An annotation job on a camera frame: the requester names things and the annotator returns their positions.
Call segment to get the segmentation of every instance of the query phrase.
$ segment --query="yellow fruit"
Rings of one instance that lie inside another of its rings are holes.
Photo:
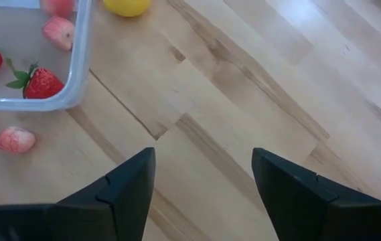
[[[105,7],[123,17],[143,14],[150,6],[150,0],[104,0]]]

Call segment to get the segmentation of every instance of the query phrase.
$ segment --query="plastic container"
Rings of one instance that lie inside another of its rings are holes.
[[[28,100],[21,90],[6,83],[14,81],[6,64],[0,68],[0,110],[49,111],[77,105],[86,90],[90,62],[90,31],[94,0],[76,1],[76,35],[71,52],[63,52],[42,34],[50,18],[40,9],[38,0],[0,0],[0,52],[11,58],[18,70],[27,70],[33,62],[50,69],[64,84],[57,95],[43,100]]]

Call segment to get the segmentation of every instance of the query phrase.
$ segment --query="yellow lemon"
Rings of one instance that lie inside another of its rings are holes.
[[[150,6],[150,0],[104,0],[105,7],[123,17],[143,14]]]

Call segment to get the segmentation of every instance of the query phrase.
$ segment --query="wooden surface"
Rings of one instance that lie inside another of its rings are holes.
[[[40,139],[0,152],[0,204],[56,202],[145,147],[144,240],[277,240],[253,147],[381,199],[381,0],[98,3],[88,78],[72,110],[0,112]]]

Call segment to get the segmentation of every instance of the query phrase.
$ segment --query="wood grain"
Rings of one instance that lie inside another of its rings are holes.
[[[277,240],[250,158],[262,147],[381,199],[381,1],[98,1],[82,104],[0,112],[35,133],[0,153],[0,204],[56,202],[145,147],[144,240]]]

